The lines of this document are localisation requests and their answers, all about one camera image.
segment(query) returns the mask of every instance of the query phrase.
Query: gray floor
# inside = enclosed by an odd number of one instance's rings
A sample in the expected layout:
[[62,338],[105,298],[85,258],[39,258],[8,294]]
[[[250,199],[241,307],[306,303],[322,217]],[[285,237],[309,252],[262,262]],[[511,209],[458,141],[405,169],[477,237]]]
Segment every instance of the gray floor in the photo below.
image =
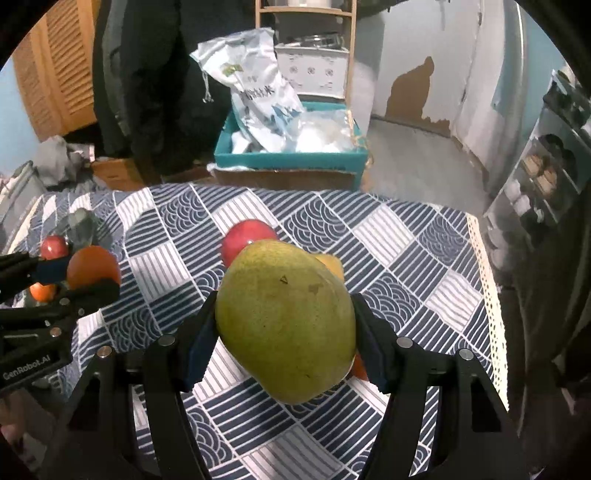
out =
[[481,172],[452,140],[372,119],[368,141],[375,159],[369,171],[373,193],[482,215]]

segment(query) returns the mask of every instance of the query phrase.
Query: wooden shutter door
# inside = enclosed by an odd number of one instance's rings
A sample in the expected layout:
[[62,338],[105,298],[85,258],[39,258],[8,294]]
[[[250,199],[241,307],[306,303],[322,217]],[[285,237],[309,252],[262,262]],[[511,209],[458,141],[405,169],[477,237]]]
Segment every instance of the wooden shutter door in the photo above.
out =
[[60,0],[15,51],[21,96],[41,141],[96,122],[91,70],[95,14],[96,0]]

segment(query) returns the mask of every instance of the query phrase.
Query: teal plastic bin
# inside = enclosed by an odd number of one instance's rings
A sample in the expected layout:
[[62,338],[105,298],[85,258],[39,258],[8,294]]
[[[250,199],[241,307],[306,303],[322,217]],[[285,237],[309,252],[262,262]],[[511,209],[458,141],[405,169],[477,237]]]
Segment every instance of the teal plastic bin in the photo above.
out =
[[[302,102],[309,111],[341,110],[341,103]],[[230,112],[217,140],[214,157],[221,168],[244,166],[257,170],[340,170],[355,173],[354,188],[361,184],[361,176],[368,159],[365,140],[362,146],[342,153],[240,153],[232,154],[232,134],[238,130],[234,113]],[[355,125],[355,135],[361,135]]]

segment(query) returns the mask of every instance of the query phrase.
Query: yellow object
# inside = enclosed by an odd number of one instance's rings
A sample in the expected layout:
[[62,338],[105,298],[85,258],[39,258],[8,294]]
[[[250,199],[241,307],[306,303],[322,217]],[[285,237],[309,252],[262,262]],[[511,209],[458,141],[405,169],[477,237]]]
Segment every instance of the yellow object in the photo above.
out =
[[343,270],[343,264],[334,255],[329,254],[318,254],[315,255],[316,260],[320,260],[326,268],[328,268],[341,282],[345,282],[345,271]]
[[355,356],[345,285],[313,255],[276,240],[248,245],[217,293],[217,330],[274,399],[311,400],[342,380]]

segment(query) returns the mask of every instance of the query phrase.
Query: checkered tablecloth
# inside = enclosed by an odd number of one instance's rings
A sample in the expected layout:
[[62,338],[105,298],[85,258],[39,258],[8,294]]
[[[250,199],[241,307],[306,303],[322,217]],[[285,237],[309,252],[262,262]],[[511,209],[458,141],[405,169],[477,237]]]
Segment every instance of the checkered tablecloth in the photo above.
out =
[[[100,346],[144,348],[195,312],[224,275],[224,234],[248,218],[309,252],[336,255],[349,291],[362,292],[399,335],[438,352],[469,348],[492,376],[479,267],[462,212],[359,192],[168,184],[45,196],[17,249],[37,253],[56,223],[80,207],[99,219],[98,243],[119,260],[122,285],[120,300],[80,319],[74,361],[57,377],[67,393]],[[204,380],[183,401],[216,479],[351,480],[363,468],[388,399],[352,379],[308,403],[279,404],[218,342]],[[432,388],[412,474],[427,467],[436,410]],[[141,386],[134,389],[134,412],[141,450],[153,455]]]

